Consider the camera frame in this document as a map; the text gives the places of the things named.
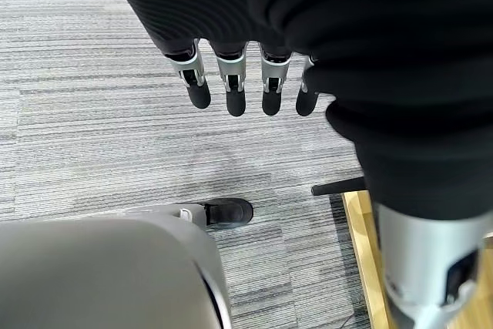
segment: robotic finger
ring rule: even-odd
[[[200,55],[199,40],[169,42],[164,56],[183,80],[192,104],[205,109],[210,104],[210,92],[204,75],[202,56]]]
[[[216,54],[221,79],[226,88],[226,107],[231,116],[245,112],[245,77],[247,75],[247,43],[210,42]]]
[[[260,44],[262,55],[262,110],[268,116],[279,112],[283,84],[290,67],[291,51],[284,47]]]

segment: gray carpet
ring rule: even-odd
[[[310,195],[360,170],[325,121],[329,97],[296,114],[300,56],[268,117],[250,43],[247,111],[233,118],[208,45],[213,102],[200,112],[125,0],[0,9],[1,220],[242,196],[253,222],[212,233],[234,327],[370,327],[340,199]]]

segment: black knit fabric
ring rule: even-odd
[[[149,34],[313,55],[310,89],[374,200],[459,219],[492,208],[493,0],[129,0]]]

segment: black chair leg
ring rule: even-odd
[[[311,193],[314,196],[323,196],[326,194],[356,192],[365,189],[366,185],[364,184],[364,178],[361,176],[324,185],[314,185],[311,187]]]

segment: black fabric sleeve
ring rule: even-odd
[[[493,0],[249,0],[253,16],[315,55],[373,200],[460,219],[491,210]]]

